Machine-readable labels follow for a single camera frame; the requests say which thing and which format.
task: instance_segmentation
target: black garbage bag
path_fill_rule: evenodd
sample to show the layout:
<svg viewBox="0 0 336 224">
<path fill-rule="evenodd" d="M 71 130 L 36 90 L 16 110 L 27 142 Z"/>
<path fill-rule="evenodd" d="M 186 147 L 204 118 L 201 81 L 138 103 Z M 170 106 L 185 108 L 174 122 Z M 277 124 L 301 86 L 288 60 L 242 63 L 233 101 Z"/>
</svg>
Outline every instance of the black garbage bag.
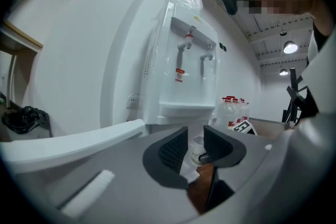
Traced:
<svg viewBox="0 0 336 224">
<path fill-rule="evenodd" d="M 50 130 L 48 113 L 31 106 L 26 106 L 9 114 L 5 112 L 1 120 L 3 124 L 17 134 L 29 133 L 37 126 Z"/>
</svg>

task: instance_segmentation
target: water dispenser tap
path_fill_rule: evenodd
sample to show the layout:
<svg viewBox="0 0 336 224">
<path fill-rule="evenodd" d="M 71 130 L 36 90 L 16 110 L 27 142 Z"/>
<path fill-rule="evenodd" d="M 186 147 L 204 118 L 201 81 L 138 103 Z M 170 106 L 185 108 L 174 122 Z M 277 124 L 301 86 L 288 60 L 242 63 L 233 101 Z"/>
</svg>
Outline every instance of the water dispenser tap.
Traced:
<svg viewBox="0 0 336 224">
<path fill-rule="evenodd" d="M 200 59 L 204 61 L 205 58 L 209 58 L 211 61 L 212 58 L 214 58 L 214 47 L 216 46 L 216 43 L 212 40 L 208 40 L 208 50 L 206 51 L 206 54 L 201 55 Z"/>
<path fill-rule="evenodd" d="M 191 45 L 193 44 L 193 35 L 192 32 L 196 29 L 195 26 L 191 26 L 188 33 L 184 37 L 184 42 L 182 44 L 178 45 L 179 50 L 184 51 L 184 48 L 187 47 L 187 49 L 191 48 Z"/>
</svg>

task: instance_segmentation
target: trash can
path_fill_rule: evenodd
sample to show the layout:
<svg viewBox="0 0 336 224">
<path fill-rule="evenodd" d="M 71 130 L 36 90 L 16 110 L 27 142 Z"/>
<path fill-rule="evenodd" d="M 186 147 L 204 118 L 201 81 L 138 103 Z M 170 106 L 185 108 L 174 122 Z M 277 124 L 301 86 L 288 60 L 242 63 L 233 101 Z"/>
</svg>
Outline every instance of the trash can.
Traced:
<svg viewBox="0 0 336 224">
<path fill-rule="evenodd" d="M 5 112 L 1 120 L 11 141 L 51 137 L 49 115 L 43 110 L 26 106 L 13 113 Z"/>
</svg>

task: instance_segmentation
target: red label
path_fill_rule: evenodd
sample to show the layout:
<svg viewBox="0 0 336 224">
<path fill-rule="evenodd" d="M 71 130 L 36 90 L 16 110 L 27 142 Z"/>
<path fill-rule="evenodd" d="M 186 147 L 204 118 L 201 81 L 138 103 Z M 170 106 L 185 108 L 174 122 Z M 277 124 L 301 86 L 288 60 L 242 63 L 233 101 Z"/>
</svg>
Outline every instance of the red label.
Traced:
<svg viewBox="0 0 336 224">
<path fill-rule="evenodd" d="M 182 70 L 182 69 L 180 69 L 180 68 L 177 68 L 177 69 L 176 69 L 176 72 L 177 72 L 177 73 L 184 74 L 184 70 Z"/>
</svg>

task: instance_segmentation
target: electrical outlet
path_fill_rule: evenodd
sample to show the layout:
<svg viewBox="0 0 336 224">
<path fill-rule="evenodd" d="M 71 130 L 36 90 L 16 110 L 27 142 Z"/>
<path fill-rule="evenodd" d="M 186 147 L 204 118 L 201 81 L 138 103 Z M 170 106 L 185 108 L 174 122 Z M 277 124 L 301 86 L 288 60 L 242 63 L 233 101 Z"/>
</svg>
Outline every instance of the electrical outlet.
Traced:
<svg viewBox="0 0 336 224">
<path fill-rule="evenodd" d="M 125 106 L 127 109 L 138 109 L 139 101 L 140 95 L 138 93 L 132 94 L 128 97 Z"/>
</svg>

